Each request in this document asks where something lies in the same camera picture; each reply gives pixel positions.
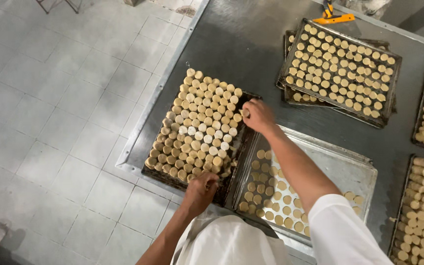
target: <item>hand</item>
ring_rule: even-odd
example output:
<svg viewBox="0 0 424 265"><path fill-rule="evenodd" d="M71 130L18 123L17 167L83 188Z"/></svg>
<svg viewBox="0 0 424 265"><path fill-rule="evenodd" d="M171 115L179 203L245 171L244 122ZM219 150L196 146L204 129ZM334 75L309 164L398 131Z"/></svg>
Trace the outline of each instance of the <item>hand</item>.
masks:
<svg viewBox="0 0 424 265"><path fill-rule="evenodd" d="M185 191L184 200L180 209L185 211L190 220L194 219L209 206L219 187L219 176L204 172L191 180Z"/></svg>
<svg viewBox="0 0 424 265"><path fill-rule="evenodd" d="M251 129L266 136L276 127L272 110L262 100L251 99L243 104L243 109L250 112L248 118L243 117L243 122Z"/></svg>

